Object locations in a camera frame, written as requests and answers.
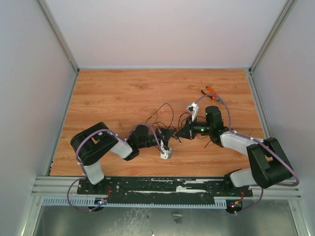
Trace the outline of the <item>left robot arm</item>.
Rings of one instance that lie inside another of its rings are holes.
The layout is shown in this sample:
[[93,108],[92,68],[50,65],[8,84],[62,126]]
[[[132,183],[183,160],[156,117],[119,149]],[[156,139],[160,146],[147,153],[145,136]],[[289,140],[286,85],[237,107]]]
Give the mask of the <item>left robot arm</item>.
[[81,166],[85,179],[89,181],[89,189],[95,194],[105,190],[106,182],[100,159],[108,152],[114,153],[125,161],[130,161],[139,155],[140,149],[156,147],[162,159],[169,159],[172,148],[169,140],[176,133],[175,128],[153,128],[143,122],[136,125],[126,138],[110,130],[104,122],[75,135],[71,141],[75,158]]

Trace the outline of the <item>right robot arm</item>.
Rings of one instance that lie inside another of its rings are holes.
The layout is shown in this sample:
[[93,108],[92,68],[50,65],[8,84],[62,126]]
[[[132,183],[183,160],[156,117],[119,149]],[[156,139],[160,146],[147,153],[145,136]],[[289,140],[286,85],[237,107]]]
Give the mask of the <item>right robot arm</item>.
[[256,185],[266,189],[281,185],[293,177],[293,168],[277,139],[255,139],[230,130],[224,125],[217,106],[206,107],[205,118],[205,121],[198,121],[193,113],[176,136],[189,140],[198,134],[208,136],[215,145],[248,157],[249,168],[234,170],[224,176],[223,189],[227,195],[236,195],[243,186]]

